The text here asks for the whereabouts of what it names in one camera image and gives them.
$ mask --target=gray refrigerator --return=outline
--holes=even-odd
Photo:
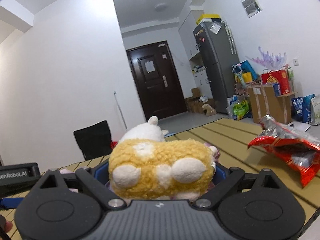
[[[227,113],[227,98],[235,93],[232,66],[239,63],[238,54],[226,31],[224,23],[217,34],[210,31],[212,22],[200,23],[193,34],[206,67],[208,80],[218,113]]]

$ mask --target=green bag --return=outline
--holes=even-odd
[[[233,107],[233,116],[234,120],[241,120],[245,117],[249,112],[249,104],[247,100],[243,100],[242,102],[235,103]]]

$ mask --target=dark brown door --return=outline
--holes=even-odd
[[[166,41],[129,49],[127,54],[146,119],[187,111]]]

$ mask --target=plush toy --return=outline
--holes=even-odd
[[[128,131],[109,159],[112,190],[131,199],[189,199],[204,194],[215,173],[217,149],[195,140],[164,142],[153,116]]]
[[[212,106],[210,106],[209,104],[204,104],[202,106],[202,109],[207,111],[206,112],[207,116],[212,116],[212,115],[217,113],[217,111]]]

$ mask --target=cabinet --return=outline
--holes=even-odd
[[[184,49],[186,50],[188,59],[191,59],[199,52],[196,39],[193,35],[193,30],[197,27],[195,18],[190,12],[184,23],[179,29],[179,34],[182,40]]]
[[[202,96],[207,96],[209,98],[213,98],[210,80],[208,80],[207,72],[205,70],[200,71],[193,75],[195,78],[196,86],[199,88]]]

